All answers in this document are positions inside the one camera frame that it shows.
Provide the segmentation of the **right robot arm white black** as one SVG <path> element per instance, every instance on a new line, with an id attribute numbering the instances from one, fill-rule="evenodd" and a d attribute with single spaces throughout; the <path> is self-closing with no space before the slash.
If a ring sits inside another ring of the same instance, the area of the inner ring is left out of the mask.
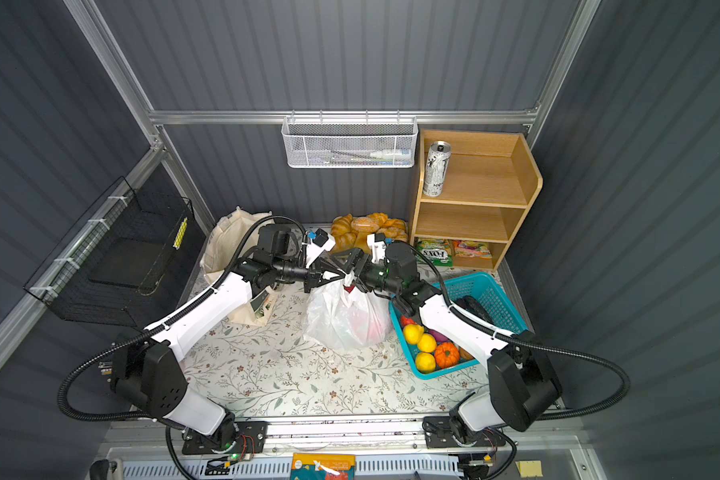
<path id="1" fill-rule="evenodd" d="M 443 279 L 434 284 L 423 280 L 417 267 L 420 257 L 414 247 L 395 241 L 385 246 L 381 260 L 355 248 L 340 268 L 353 285 L 389 296 L 400 312 L 418 316 L 425 327 L 454 341 L 485 368 L 487 392 L 468 395 L 449 413 L 449 429 L 457 442 L 471 443 L 484 430 L 525 431 L 535 421 L 598 413 L 627 396 L 631 381 L 621 366 L 596 355 L 543 345 L 528 330 L 514 333 L 489 323 L 459 306 Z M 591 405 L 550 412 L 563 393 L 550 360 L 553 355 L 608 369 L 620 384 Z"/>

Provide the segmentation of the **teal plastic fruit basket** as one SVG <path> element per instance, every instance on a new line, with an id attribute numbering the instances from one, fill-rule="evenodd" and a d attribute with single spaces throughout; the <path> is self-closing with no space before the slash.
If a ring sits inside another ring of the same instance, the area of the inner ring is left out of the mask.
<path id="1" fill-rule="evenodd" d="M 527 330 L 525 320 L 506 296 L 501 286 L 490 274 L 477 272 L 460 277 L 453 277 L 446 279 L 445 285 L 449 292 L 450 299 L 453 302 L 465 296 L 473 297 L 488 312 L 495 326 L 511 331 L 512 333 L 522 333 Z M 461 357 L 458 364 L 452 365 L 449 368 L 436 368 L 430 373 L 420 372 L 415 365 L 416 357 L 419 354 L 418 347 L 406 342 L 403 325 L 401 323 L 401 314 L 394 304 L 389 303 L 388 308 L 390 319 L 402 346 L 405 359 L 417 378 L 421 380 L 433 380 L 465 368 L 480 365 L 478 360 L 467 360 Z"/>

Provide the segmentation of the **pink dragon fruit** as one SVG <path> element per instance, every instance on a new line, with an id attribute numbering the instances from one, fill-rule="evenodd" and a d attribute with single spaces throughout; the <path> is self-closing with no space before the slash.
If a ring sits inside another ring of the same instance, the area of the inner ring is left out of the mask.
<path id="1" fill-rule="evenodd" d="M 354 288 L 345 291 L 348 302 L 349 345 L 354 349 L 381 343 L 392 330 L 388 301 Z"/>

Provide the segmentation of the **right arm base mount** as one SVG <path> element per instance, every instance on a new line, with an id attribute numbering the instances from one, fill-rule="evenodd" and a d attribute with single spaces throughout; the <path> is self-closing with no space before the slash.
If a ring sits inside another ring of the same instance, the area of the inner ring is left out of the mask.
<path id="1" fill-rule="evenodd" d="M 422 429 L 430 449 L 479 447 L 492 450 L 506 445 L 496 432 L 470 430 L 464 422 L 451 416 L 425 416 Z"/>

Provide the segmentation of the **cream canvas tote bag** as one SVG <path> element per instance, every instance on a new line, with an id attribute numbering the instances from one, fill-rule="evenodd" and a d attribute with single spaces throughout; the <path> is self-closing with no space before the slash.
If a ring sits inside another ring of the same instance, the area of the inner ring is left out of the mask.
<path id="1" fill-rule="evenodd" d="M 248 229 L 271 212 L 251 214 L 237 207 L 231 214 L 222 217 L 211 231 L 200 260 L 204 278 L 208 284 L 214 283 L 229 264 L 237 247 Z M 267 288 L 252 301 L 242 305 L 227 315 L 228 324 L 242 324 L 250 327 L 263 327 L 271 318 L 278 293 Z"/>

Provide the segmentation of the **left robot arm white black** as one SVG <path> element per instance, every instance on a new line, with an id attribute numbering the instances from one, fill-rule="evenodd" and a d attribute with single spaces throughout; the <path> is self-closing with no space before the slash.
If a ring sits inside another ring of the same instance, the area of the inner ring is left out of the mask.
<path id="1" fill-rule="evenodd" d="M 152 323 L 142 334 L 121 340 L 84 361 L 61 382 L 57 406 L 69 418 L 110 422 L 151 418 L 169 426 L 213 436 L 230 420 L 227 410 L 192 389 L 181 363 L 194 345 L 234 310 L 247 305 L 277 283 L 300 282 L 306 289 L 343 277 L 323 257 L 335 239 L 323 229 L 308 231 L 282 215 L 257 220 L 243 235 L 220 276 L 174 312 Z M 98 361 L 110 357 L 113 391 L 133 410 L 88 413 L 68 399 L 73 382 Z"/>

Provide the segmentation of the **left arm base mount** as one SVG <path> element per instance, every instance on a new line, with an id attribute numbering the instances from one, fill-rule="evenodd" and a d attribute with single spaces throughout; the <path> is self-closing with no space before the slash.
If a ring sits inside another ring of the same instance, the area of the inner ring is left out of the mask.
<path id="1" fill-rule="evenodd" d="M 258 454 L 263 451 L 269 424 L 264 421 L 224 421 L 218 429 L 203 435 L 188 430 L 183 435 L 183 455 Z"/>

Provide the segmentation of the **white plastic grocery bag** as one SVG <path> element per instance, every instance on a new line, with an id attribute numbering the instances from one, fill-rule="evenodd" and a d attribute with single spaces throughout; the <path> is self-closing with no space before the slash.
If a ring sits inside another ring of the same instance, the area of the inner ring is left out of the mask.
<path id="1" fill-rule="evenodd" d="M 332 350 L 358 350 L 349 345 L 347 306 L 343 282 L 314 289 L 307 301 L 304 338 Z"/>

